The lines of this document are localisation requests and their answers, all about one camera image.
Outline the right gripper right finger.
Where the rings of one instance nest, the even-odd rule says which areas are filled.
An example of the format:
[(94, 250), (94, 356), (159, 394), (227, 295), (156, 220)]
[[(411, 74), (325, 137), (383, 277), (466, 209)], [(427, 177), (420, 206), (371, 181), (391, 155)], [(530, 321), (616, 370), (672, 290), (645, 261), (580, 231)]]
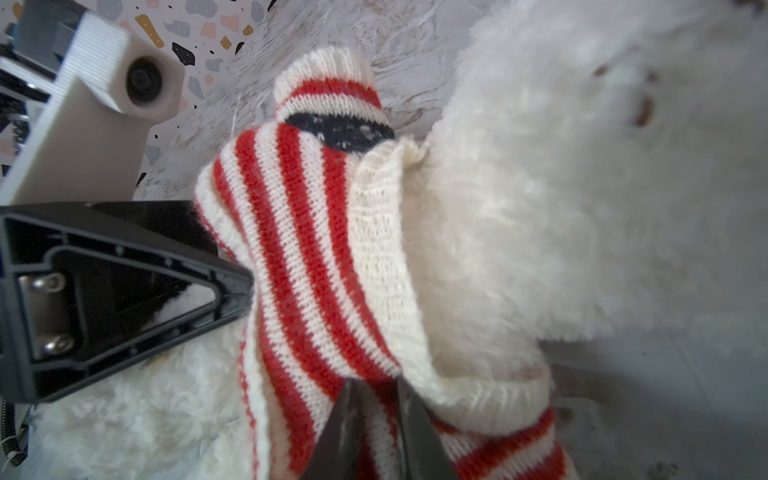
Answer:
[(397, 408), (400, 478), (458, 480), (424, 402), (404, 378), (397, 379)]

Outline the white plush teddy bear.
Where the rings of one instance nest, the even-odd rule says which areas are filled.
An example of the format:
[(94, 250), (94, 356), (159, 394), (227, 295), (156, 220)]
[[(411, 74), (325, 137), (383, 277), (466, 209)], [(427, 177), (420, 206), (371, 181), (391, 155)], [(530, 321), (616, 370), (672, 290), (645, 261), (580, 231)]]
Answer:
[[(767, 475), (763, 1), (289, 1), (183, 126), (188, 194), (318, 49), (370, 66), (434, 365), (547, 366), (574, 479)], [(234, 323), (41, 406), (56, 479), (244, 477)]]

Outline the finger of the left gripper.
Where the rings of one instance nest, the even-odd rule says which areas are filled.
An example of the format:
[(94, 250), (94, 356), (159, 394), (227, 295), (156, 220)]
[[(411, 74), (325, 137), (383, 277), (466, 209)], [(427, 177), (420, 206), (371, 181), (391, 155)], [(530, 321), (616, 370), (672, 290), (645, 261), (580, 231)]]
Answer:
[(222, 327), (252, 299), (188, 201), (1, 210), (1, 396), (58, 400)]

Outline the red white striped sweater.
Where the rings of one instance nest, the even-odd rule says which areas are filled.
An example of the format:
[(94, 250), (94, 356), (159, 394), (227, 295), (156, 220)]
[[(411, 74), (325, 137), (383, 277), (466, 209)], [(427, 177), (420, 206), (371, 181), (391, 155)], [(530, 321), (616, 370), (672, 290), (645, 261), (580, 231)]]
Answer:
[(296, 479), (342, 386), (363, 383), (356, 479), (401, 479), (397, 379), (424, 402), (459, 479), (574, 479), (547, 366), (521, 379), (434, 365), (403, 248), (403, 175), (424, 146), (397, 138), (369, 64), (327, 47), (277, 79), (272, 122), (230, 140), (194, 200), (219, 247), (254, 276), (238, 376), (243, 475)]

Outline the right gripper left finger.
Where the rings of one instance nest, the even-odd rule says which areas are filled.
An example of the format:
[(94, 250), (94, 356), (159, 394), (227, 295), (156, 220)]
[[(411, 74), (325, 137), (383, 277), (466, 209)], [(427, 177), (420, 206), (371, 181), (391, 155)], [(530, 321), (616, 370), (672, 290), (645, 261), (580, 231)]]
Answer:
[(345, 381), (301, 480), (356, 478), (363, 443), (363, 383)]

